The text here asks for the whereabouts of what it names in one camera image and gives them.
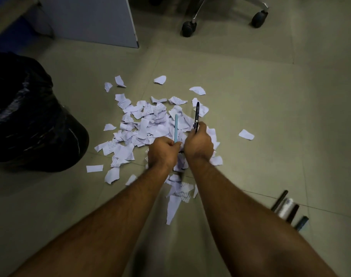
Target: beige floor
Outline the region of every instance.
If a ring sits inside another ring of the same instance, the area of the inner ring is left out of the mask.
[[[253,29],[254,6],[209,0],[193,37],[183,38],[188,0],[158,8],[131,0],[140,49],[40,38],[24,51],[52,76],[56,96],[91,141],[83,159],[61,173],[0,170],[0,276],[144,170],[145,148],[135,149],[120,180],[105,184],[111,157],[93,149],[112,138],[104,124],[122,116],[114,95],[123,89],[103,89],[120,74],[132,101],[173,95],[190,101],[188,89],[202,86],[207,94],[200,100],[210,108],[203,120],[216,129],[224,159],[220,170],[267,206],[289,190],[299,215],[310,218],[302,235],[341,277],[351,277],[351,0],[267,1],[267,21]],[[152,83],[163,74],[163,86]],[[191,115],[190,103],[183,108]],[[237,136],[243,128],[253,141]],[[97,164],[104,172],[85,172]],[[186,176],[194,183],[190,171]],[[167,189],[124,275],[228,276],[199,196],[165,225]]]

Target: right hand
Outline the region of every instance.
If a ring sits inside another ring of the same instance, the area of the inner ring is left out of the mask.
[[[211,138],[206,133],[206,124],[201,121],[197,133],[194,129],[189,133],[184,143],[184,155],[188,162],[195,158],[203,158],[209,161],[214,152],[213,148]]]

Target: trash bin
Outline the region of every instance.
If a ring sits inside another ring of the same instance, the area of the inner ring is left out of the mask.
[[[58,172],[83,157],[88,132],[60,105],[52,87],[35,59],[0,53],[0,162]]]

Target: pen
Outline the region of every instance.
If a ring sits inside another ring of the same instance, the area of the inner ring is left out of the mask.
[[[178,141],[178,115],[175,115],[175,124],[174,124],[174,143]]]
[[[198,118],[199,118],[199,112],[200,112],[200,102],[197,102],[196,104],[196,115],[195,115],[195,123],[193,128],[195,129],[195,133],[197,133],[198,130]]]
[[[303,216],[300,220],[299,220],[299,222],[295,225],[295,229],[297,230],[297,231],[300,231],[303,227],[304,227],[304,225],[306,224],[306,222],[309,220],[309,218],[307,217],[307,216]]]
[[[288,222],[289,224],[292,223],[299,207],[300,207],[300,205],[298,205],[298,204],[295,204],[295,206],[293,206],[293,209],[290,212],[289,216],[287,217],[286,222]]]
[[[281,196],[278,198],[278,200],[274,203],[273,207],[271,208],[271,210],[273,212],[275,212],[277,210],[277,208],[279,207],[279,205],[281,204],[281,202],[284,200],[284,198],[286,197],[287,193],[289,193],[289,191],[284,191]]]
[[[283,219],[286,216],[287,211],[291,208],[292,205],[293,205],[293,199],[292,198],[286,199],[286,201],[284,202],[282,208],[278,212],[278,216],[281,219]]]

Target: office chair base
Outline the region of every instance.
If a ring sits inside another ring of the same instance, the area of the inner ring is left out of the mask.
[[[159,6],[163,0],[148,0],[153,6]]]
[[[183,37],[191,37],[193,32],[196,31],[197,23],[192,23],[191,21],[186,21],[182,25],[182,35]]]
[[[254,15],[254,17],[252,18],[252,21],[251,21],[251,25],[255,28],[259,28],[261,27],[264,22],[265,22],[265,19],[267,18],[268,16],[268,12],[266,11],[260,11],[258,12],[256,15]]]

